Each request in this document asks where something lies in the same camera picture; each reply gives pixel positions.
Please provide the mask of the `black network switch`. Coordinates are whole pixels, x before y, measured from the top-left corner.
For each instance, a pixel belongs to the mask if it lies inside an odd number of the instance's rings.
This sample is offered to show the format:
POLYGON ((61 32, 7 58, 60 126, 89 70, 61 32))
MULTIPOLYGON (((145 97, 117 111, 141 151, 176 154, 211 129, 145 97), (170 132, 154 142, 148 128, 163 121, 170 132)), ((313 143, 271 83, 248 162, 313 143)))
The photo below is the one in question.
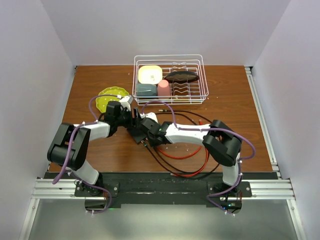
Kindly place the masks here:
POLYGON ((133 138, 136 144, 144 144, 148 135, 139 127, 130 127, 127 132, 133 138))

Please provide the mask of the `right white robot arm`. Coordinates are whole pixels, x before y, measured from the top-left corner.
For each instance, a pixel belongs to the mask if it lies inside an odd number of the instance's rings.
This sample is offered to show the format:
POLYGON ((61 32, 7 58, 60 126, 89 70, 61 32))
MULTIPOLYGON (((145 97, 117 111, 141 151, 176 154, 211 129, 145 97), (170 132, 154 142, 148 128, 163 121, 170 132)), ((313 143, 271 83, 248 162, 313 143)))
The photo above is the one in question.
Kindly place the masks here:
POLYGON ((240 190, 240 152, 242 141, 226 125, 221 128, 212 124, 183 125, 174 122, 159 124, 145 117, 138 124, 152 147, 164 144, 195 144, 204 147, 213 159, 222 166, 223 191, 212 193, 212 197, 226 194, 233 197, 240 190))

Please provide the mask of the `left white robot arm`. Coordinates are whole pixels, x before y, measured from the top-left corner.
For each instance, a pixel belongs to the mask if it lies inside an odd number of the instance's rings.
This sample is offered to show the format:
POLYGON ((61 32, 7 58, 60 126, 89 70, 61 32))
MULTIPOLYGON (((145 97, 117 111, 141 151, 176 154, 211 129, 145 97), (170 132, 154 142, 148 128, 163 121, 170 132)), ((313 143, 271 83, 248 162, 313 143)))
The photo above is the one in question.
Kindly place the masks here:
POLYGON ((93 122, 61 123, 47 151, 48 161, 61 167, 52 184, 57 184, 68 171, 90 195, 106 196, 102 174, 87 161, 89 143, 111 137, 119 127, 131 131, 137 128, 139 118, 138 108, 110 101, 93 122))

